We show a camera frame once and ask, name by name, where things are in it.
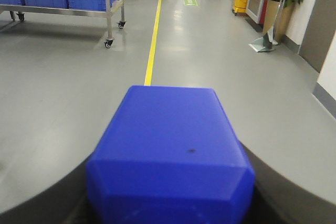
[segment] stainless steel cart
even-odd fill
[[[114,1],[112,7],[110,6],[110,0],[106,0],[106,11],[75,10],[21,5],[0,5],[0,13],[4,10],[10,11],[13,21],[15,21],[14,12],[17,12],[20,21],[24,21],[24,13],[46,13],[106,18],[108,37],[105,40],[104,44],[106,48],[110,48],[114,40],[112,35],[112,16],[119,8],[121,9],[121,20],[118,22],[118,27],[119,29],[123,29],[126,23],[124,13],[124,0]]]

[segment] gray floor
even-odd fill
[[[285,46],[255,53],[248,43],[260,34],[231,0],[197,1],[163,0],[152,84],[214,88],[251,151],[336,203],[336,120],[311,94],[318,74]],[[127,88],[144,81],[157,2],[126,0],[109,50],[103,19],[26,14],[2,29],[0,212],[91,153]]]

